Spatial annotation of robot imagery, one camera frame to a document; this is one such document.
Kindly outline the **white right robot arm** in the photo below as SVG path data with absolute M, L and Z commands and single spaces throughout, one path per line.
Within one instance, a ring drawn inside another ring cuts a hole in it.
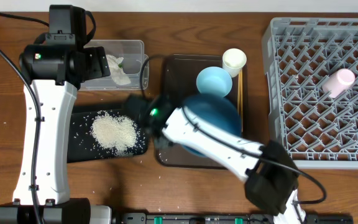
M 272 215 L 274 223 L 306 221 L 297 201 L 300 171 L 281 144 L 230 134 L 163 96 L 150 101 L 131 95 L 123 107 L 150 134 L 188 146 L 231 171 L 244 183 L 247 200 Z

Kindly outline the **dark blue plate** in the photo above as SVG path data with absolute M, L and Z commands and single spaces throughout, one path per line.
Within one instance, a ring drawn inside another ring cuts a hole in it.
M 226 98 L 212 94 L 192 95 L 183 104 L 201 119 L 235 136 L 242 136 L 242 121 L 236 107 Z

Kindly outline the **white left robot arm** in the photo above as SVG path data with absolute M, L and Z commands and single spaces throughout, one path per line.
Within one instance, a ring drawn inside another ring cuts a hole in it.
M 19 180 L 12 202 L 0 205 L 0 223 L 111 223 L 112 209 L 73 198 L 67 177 L 70 119 L 81 84 L 110 76 L 102 47 L 89 47 L 91 13 L 52 5 L 49 30 L 19 57 L 26 126 Z

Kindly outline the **white tissue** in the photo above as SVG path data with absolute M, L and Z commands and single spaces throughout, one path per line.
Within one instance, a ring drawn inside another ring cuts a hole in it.
M 122 62 L 124 60 L 123 57 L 116 58 L 113 55 L 106 55 L 109 71 L 111 74 L 112 80 L 115 84 L 119 86 L 128 85 L 131 83 L 128 75 L 123 71 Z

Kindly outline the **pink plastic cup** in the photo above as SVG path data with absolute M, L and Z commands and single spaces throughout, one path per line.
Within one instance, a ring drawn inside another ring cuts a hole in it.
M 322 85 L 325 93 L 329 93 L 331 98 L 336 98 L 345 90 L 348 90 L 355 82 L 356 76 L 347 69 L 342 68 L 332 74 L 328 80 Z

